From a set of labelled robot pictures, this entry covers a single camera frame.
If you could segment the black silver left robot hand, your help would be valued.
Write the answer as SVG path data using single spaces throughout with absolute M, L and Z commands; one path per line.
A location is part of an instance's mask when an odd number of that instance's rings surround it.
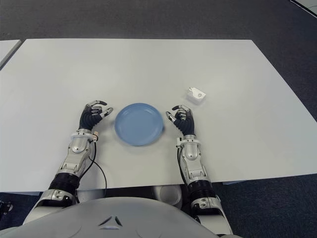
M 100 100 L 94 100 L 87 103 L 80 116 L 78 129 L 92 130 L 95 125 L 101 122 L 105 117 L 113 112 L 113 108 L 103 109 L 107 103 Z

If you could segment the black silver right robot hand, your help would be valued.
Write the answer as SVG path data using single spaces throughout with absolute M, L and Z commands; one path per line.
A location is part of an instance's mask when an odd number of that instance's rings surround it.
M 176 105 L 172 108 L 175 115 L 165 112 L 167 118 L 178 128 L 183 136 L 195 135 L 195 122 L 192 110 L 185 105 Z

